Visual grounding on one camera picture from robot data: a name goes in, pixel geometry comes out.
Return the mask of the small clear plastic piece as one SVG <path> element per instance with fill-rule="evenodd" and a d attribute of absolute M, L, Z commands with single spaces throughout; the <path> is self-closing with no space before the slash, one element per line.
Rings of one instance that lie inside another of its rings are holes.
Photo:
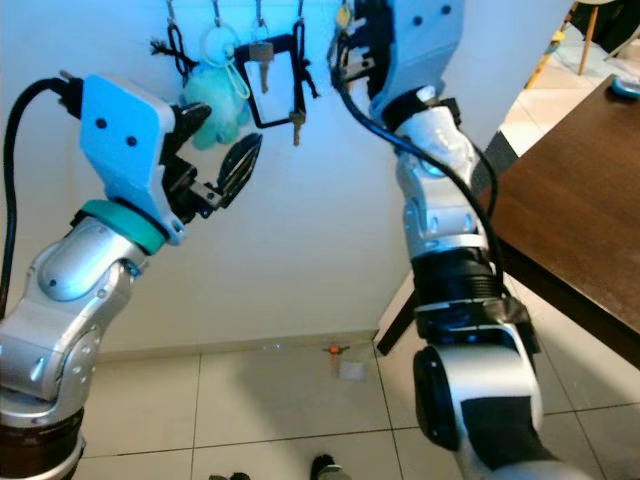
<path fill-rule="evenodd" d="M 337 376 L 344 381 L 365 381 L 367 378 L 367 366 L 360 361 L 340 361 Z"/>

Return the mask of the dark brown wooden table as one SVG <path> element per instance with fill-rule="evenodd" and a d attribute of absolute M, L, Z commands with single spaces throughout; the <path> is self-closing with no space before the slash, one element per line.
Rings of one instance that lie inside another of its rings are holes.
<path fill-rule="evenodd" d="M 640 370 L 640 100 L 608 77 L 500 175 L 506 270 Z"/>

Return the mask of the black robot right foot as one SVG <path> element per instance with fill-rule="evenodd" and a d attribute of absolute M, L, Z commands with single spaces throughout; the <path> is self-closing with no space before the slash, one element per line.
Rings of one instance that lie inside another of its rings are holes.
<path fill-rule="evenodd" d="M 320 454 L 314 458 L 310 467 L 310 480 L 352 480 L 330 454 Z"/>

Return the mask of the small blue timer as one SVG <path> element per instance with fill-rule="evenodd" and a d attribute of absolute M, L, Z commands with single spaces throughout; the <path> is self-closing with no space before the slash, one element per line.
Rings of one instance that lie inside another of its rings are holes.
<path fill-rule="evenodd" d="M 640 79 L 612 76 L 608 81 L 608 92 L 616 99 L 640 102 Z"/>

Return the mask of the black framed key tag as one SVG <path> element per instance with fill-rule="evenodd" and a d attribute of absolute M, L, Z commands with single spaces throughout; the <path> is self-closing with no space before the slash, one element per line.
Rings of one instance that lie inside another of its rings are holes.
<path fill-rule="evenodd" d="M 248 105 L 250 105 L 251 115 L 253 119 L 253 123 L 255 123 L 256 127 L 259 129 L 266 129 L 271 127 L 276 127 L 276 125 L 284 125 L 287 123 L 291 123 L 291 119 L 289 119 L 289 114 L 284 113 L 279 118 L 275 118 L 275 116 L 268 116 L 262 113 L 262 105 L 264 102 L 269 99 L 271 93 L 284 93 L 282 88 L 271 87 L 271 72 L 273 72 L 273 64 L 280 63 L 282 67 L 289 70 L 291 72 L 291 81 L 292 81 L 292 101 L 293 101 L 293 78 L 292 78 L 292 70 L 291 70 L 291 47 L 293 44 L 293 40 L 291 35 L 278 35 L 270 38 L 271 44 L 274 45 L 274 59 L 271 61 L 270 69 L 269 69 L 269 92 L 262 93 L 260 91 L 260 82 L 259 82 L 259 67 L 255 61 L 250 60 L 250 44 L 246 44 L 243 46 L 237 47 L 234 50 L 233 56 L 233 65 L 236 68 L 236 72 L 239 76 L 242 77 L 243 81 L 246 83 L 253 83 L 253 87 L 250 88 L 250 95 L 248 95 Z"/>

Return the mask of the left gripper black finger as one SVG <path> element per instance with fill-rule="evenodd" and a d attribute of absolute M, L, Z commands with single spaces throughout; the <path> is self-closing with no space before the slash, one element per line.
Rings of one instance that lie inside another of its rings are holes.
<path fill-rule="evenodd" d="M 205 102 L 186 102 L 172 106 L 175 116 L 175 127 L 172 132 L 174 142 L 184 143 L 200 131 L 207 119 L 212 115 L 212 108 Z"/>
<path fill-rule="evenodd" d="M 262 134 L 246 134 L 234 142 L 221 164 L 216 191 L 221 198 L 234 198 L 246 186 L 262 147 Z"/>

